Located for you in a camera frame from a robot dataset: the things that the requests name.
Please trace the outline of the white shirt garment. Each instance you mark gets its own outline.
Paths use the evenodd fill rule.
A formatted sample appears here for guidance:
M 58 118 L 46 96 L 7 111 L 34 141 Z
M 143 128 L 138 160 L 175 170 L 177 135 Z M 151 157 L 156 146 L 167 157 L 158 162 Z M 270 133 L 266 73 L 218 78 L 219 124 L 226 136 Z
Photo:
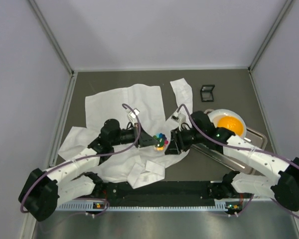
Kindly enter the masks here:
M 171 130 L 178 127 L 176 121 L 165 118 L 159 86 L 135 84 L 109 90 L 85 98 L 86 127 L 74 126 L 70 129 L 59 148 L 59 156 L 69 160 L 87 148 L 108 119 L 116 119 L 121 127 L 126 127 L 131 111 L 125 110 L 122 104 L 138 110 L 142 129 L 151 136 L 163 133 L 170 139 Z M 165 155 L 153 146 L 132 147 L 128 151 L 125 148 L 126 145 L 116 146 L 115 151 L 120 154 L 111 156 L 92 171 L 104 181 L 128 182 L 136 189 L 164 179 L 166 168 L 180 162 L 188 154 Z

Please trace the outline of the colourful pompom brooch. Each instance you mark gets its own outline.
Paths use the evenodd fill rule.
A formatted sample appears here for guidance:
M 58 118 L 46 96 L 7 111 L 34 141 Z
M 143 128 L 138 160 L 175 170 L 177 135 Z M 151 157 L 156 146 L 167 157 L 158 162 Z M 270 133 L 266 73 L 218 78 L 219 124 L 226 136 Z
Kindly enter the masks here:
M 154 149 L 157 151 L 163 151 L 165 147 L 169 144 L 167 137 L 163 133 L 158 133 L 154 135 L 153 138 L 157 141 L 154 145 Z

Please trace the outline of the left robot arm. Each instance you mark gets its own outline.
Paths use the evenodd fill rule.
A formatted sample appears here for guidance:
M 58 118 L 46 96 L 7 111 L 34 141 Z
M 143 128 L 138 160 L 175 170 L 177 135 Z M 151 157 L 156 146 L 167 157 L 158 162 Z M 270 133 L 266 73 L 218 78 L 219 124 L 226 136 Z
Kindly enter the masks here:
M 49 218 L 56 208 L 92 192 L 101 192 L 102 179 L 90 170 L 116 155 L 114 147 L 127 145 L 143 148 L 158 145 L 156 137 L 143 130 L 140 123 L 129 123 L 121 129 L 116 119 L 105 121 L 100 134 L 72 159 L 42 171 L 34 169 L 28 176 L 18 197 L 21 212 L 31 214 L 37 221 Z

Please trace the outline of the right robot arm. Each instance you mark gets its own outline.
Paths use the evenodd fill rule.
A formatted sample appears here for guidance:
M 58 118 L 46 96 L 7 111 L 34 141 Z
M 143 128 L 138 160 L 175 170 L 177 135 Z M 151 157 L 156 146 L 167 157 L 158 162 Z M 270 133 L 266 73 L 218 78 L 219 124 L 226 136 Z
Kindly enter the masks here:
M 259 176 L 237 171 L 229 173 L 222 183 L 210 188 L 211 194 L 218 198 L 236 193 L 256 194 L 272 198 L 290 211 L 299 211 L 299 158 L 284 159 L 247 142 L 242 137 L 243 129 L 235 130 L 226 125 L 230 120 L 242 125 L 236 117 L 223 115 L 217 119 L 202 111 L 185 116 L 176 111 L 171 119 L 178 126 L 170 132 L 166 155 L 179 155 L 193 145 L 202 144 L 260 172 Z

